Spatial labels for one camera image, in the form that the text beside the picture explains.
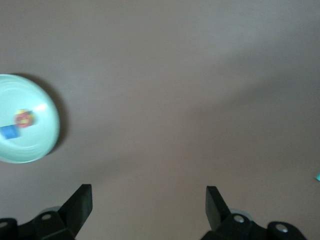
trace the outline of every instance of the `gray surface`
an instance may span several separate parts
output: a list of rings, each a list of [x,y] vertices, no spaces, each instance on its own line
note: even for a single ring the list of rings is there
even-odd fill
[[[55,99],[62,141],[0,162],[23,223],[82,183],[78,240],[197,240],[206,185],[319,239],[319,1],[1,0],[0,72]]]

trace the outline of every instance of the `screw head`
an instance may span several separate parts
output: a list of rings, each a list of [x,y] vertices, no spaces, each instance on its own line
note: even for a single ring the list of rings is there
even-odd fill
[[[288,228],[285,225],[281,224],[281,223],[275,225],[275,228],[278,231],[282,232],[282,233],[287,233],[288,232]]]
[[[233,217],[233,219],[234,219],[236,222],[241,223],[241,224],[245,222],[245,219],[244,219],[242,216],[240,216],[240,215],[235,215],[235,216]]]
[[[0,228],[4,228],[7,225],[8,225],[8,223],[6,221],[0,222]]]
[[[45,214],[41,217],[42,220],[48,220],[51,218],[51,214]]]

